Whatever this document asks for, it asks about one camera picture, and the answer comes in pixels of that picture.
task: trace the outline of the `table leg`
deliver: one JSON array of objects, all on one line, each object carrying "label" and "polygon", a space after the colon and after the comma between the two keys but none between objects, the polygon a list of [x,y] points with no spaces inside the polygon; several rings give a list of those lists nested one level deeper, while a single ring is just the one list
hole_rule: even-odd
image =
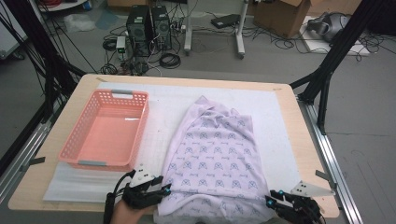
[{"label": "table leg", "polygon": [[192,27],[191,27],[191,0],[187,0],[187,21],[186,21],[186,37],[184,39],[184,51],[186,55],[190,55],[191,50],[191,39],[192,39]]},{"label": "table leg", "polygon": [[244,23],[245,23],[245,17],[247,15],[247,10],[248,10],[248,0],[244,0],[244,3],[242,5],[241,19],[239,21],[239,26],[235,30],[236,45],[238,47],[238,55],[239,55],[240,59],[243,59],[245,57],[245,46],[244,46],[244,40],[242,38],[242,31],[244,29]]}]

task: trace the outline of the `desktop computer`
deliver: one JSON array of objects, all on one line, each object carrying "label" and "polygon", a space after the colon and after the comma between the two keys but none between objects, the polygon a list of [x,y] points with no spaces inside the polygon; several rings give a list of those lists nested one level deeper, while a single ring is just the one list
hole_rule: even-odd
[{"label": "desktop computer", "polygon": [[149,7],[144,5],[132,6],[126,28],[131,41],[133,56],[149,56],[149,44],[153,39]]},{"label": "desktop computer", "polygon": [[171,49],[171,29],[168,13],[165,6],[152,7],[152,23],[154,25],[154,38],[158,50]]}]

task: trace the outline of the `plastic basket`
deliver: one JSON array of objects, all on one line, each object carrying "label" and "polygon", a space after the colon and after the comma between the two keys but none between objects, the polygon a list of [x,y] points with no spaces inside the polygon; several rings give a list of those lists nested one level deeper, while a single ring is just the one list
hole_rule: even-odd
[{"label": "plastic basket", "polygon": [[75,168],[130,171],[149,114],[149,94],[96,90],[59,153]]}]

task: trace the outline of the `white cloth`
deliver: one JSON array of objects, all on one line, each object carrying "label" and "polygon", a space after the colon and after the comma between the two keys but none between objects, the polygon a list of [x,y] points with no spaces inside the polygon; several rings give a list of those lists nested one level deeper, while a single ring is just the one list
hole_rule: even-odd
[{"label": "white cloth", "polygon": [[262,223],[269,190],[251,116],[201,97],[179,125],[165,158],[163,183],[172,194],[156,223]]}]

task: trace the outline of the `white sheet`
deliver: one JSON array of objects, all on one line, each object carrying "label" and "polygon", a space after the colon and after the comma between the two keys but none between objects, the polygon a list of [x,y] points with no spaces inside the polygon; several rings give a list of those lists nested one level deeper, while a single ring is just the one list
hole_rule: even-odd
[{"label": "white sheet", "polygon": [[[103,82],[98,88],[148,92],[148,122],[136,164],[144,163],[154,175],[161,174],[169,142],[187,108],[201,95],[205,95],[213,101],[237,109],[240,114],[251,115],[257,149],[261,153],[269,189],[290,191],[301,180],[276,95],[271,91],[110,82]],[[103,203],[106,194],[114,189],[122,176],[122,173],[104,173],[76,171],[60,162],[44,200]]]}]

